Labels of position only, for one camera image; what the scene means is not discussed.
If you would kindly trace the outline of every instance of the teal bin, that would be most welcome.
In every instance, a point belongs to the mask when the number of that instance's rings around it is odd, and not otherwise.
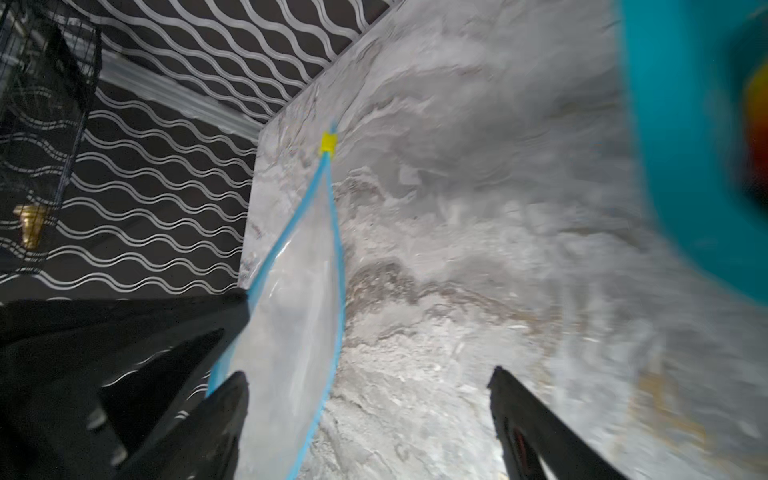
[[[743,192],[745,80],[765,0],[621,0],[634,121],[660,225],[698,267],[768,303],[768,214]]]

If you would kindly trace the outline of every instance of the black wire basket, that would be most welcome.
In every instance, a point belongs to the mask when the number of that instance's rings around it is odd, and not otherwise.
[[[0,272],[39,273],[93,103],[101,32],[61,0],[0,8]]]

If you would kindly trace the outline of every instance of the ziplock bag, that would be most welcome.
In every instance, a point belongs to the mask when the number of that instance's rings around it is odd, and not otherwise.
[[[235,478],[295,478],[339,359],[344,267],[326,134],[309,189],[248,291],[250,322],[215,365],[209,392],[230,372],[249,384]]]

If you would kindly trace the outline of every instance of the wavy patterned fabric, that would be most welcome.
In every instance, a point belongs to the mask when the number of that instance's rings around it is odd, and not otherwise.
[[[266,123],[392,0],[66,0],[104,47]]]
[[[0,301],[217,294],[237,283],[255,145],[104,82],[84,138],[55,248],[40,274],[0,276]],[[58,156],[45,139],[18,140]]]

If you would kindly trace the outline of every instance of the marble countertop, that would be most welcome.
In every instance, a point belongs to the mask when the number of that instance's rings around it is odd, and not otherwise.
[[[608,0],[403,0],[262,131],[247,284],[339,125],[343,351],[303,478],[504,478],[502,365],[630,478],[764,478],[766,310],[657,231]]]

